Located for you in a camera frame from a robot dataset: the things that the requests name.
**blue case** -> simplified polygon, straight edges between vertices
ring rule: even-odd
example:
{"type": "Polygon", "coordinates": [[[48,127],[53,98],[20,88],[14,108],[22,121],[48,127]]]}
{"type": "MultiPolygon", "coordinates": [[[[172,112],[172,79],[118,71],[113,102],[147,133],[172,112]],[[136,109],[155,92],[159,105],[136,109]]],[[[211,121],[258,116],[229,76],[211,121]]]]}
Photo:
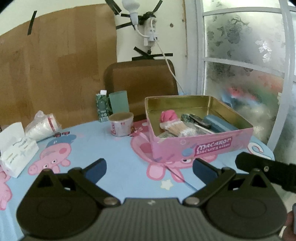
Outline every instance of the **blue case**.
{"type": "Polygon", "coordinates": [[[235,126],[215,115],[207,115],[204,119],[211,123],[211,130],[216,133],[238,130],[235,126]]]}

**white wall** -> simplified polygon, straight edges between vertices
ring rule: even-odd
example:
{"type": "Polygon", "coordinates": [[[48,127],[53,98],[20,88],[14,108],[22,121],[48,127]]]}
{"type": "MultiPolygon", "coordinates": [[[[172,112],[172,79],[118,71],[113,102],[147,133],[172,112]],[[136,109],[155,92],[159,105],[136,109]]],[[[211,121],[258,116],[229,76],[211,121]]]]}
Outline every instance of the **white wall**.
{"type": "MultiPolygon", "coordinates": [[[[138,0],[141,4],[139,14],[152,11],[159,0],[138,0]]],[[[128,13],[121,4],[121,0],[115,2],[128,13]]],[[[76,6],[105,3],[104,0],[14,0],[0,14],[0,35],[8,32],[16,26],[30,21],[33,12],[37,10],[36,17],[50,12],[72,8],[76,6]]],[[[186,78],[186,19],[183,0],[164,0],[159,10],[155,13],[157,17],[157,32],[160,46],[165,53],[173,53],[173,57],[168,57],[174,64],[175,72],[179,83],[184,89],[186,78]]],[[[129,22],[129,18],[115,16],[116,25],[129,22]]],[[[132,26],[117,30],[117,61],[131,61],[132,57],[140,56],[133,48],[148,50],[143,46],[143,38],[140,37],[132,26]]],[[[157,47],[152,48],[152,54],[159,54],[157,47]]]]}

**paper cup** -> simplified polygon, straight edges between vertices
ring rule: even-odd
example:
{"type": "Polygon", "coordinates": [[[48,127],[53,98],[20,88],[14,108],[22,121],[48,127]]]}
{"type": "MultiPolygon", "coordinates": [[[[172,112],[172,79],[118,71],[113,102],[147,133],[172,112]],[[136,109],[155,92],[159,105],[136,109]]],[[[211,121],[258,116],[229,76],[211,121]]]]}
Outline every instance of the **paper cup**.
{"type": "Polygon", "coordinates": [[[111,123],[111,134],[117,137],[124,137],[131,134],[133,126],[133,113],[120,112],[109,116],[111,123]]]}

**pink tin box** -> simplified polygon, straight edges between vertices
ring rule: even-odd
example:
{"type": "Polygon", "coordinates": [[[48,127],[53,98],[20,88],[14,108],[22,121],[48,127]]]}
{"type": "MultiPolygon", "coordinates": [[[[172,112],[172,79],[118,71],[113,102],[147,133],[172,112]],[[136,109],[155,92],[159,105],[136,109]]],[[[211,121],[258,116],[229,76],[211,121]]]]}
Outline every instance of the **pink tin box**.
{"type": "Polygon", "coordinates": [[[145,99],[152,156],[156,162],[175,162],[205,157],[247,148],[253,126],[229,106],[211,96],[156,96],[145,99]],[[174,110],[182,114],[195,114],[201,118],[212,114],[239,130],[196,137],[159,138],[162,111],[174,110]]]}

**cable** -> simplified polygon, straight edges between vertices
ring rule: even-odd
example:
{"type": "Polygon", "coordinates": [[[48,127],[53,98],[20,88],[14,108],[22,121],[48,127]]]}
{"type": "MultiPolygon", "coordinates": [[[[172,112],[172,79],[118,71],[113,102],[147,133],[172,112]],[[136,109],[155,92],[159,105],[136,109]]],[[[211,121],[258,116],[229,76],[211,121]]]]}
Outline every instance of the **cable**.
{"type": "Polygon", "coordinates": [[[196,192],[198,191],[194,186],[192,186],[190,183],[186,182],[183,178],[181,178],[179,175],[177,175],[176,173],[174,173],[171,169],[168,168],[167,165],[164,165],[165,168],[167,170],[169,170],[172,174],[174,174],[177,178],[179,178],[180,180],[182,180],[185,184],[187,184],[190,188],[192,188],[193,190],[196,190],[196,192]]]}
{"type": "Polygon", "coordinates": [[[140,33],[140,31],[138,30],[138,26],[137,26],[137,25],[134,25],[134,27],[135,27],[136,32],[137,32],[139,35],[141,35],[141,36],[144,37],[144,38],[149,38],[149,36],[146,36],[146,35],[143,35],[143,34],[140,33]]]}
{"type": "Polygon", "coordinates": [[[160,45],[159,45],[159,43],[158,43],[158,40],[157,40],[157,38],[156,38],[155,35],[154,35],[154,29],[153,29],[153,24],[152,24],[152,22],[153,22],[153,19],[151,19],[150,27],[151,27],[152,34],[153,34],[153,37],[154,37],[154,39],[155,39],[155,42],[156,42],[157,46],[159,47],[159,49],[160,49],[160,51],[161,51],[163,57],[165,58],[165,61],[166,61],[166,63],[167,63],[167,66],[168,66],[168,69],[169,69],[170,73],[172,74],[172,76],[173,76],[174,79],[176,80],[177,84],[180,86],[180,89],[181,89],[181,91],[183,92],[183,94],[185,94],[185,92],[184,92],[183,89],[182,89],[182,86],[180,85],[179,81],[177,80],[176,76],[174,75],[174,73],[172,72],[172,70],[171,70],[171,68],[170,68],[170,64],[168,63],[168,59],[167,59],[165,53],[164,53],[163,50],[161,49],[161,47],[160,47],[160,45]]]}

